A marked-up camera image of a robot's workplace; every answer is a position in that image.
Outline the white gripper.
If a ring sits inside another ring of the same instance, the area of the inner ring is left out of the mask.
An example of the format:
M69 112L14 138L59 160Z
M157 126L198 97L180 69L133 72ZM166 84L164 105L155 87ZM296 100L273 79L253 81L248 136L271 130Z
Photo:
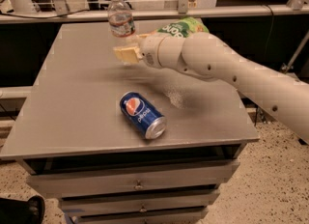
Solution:
M114 47L113 51L116 58L129 64L138 64L142 59L148 67L161 69L162 65L159 63L158 51L163 41L168 38L168 35L139 34L138 38L143 39L140 42L140 49L138 46Z

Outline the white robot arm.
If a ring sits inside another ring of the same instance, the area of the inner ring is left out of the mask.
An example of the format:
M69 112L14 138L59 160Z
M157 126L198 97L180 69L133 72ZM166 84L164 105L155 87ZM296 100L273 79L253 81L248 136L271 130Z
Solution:
M113 50L123 62L144 62L203 81L223 80L309 142L309 84L240 56L210 33L187 38L142 34Z

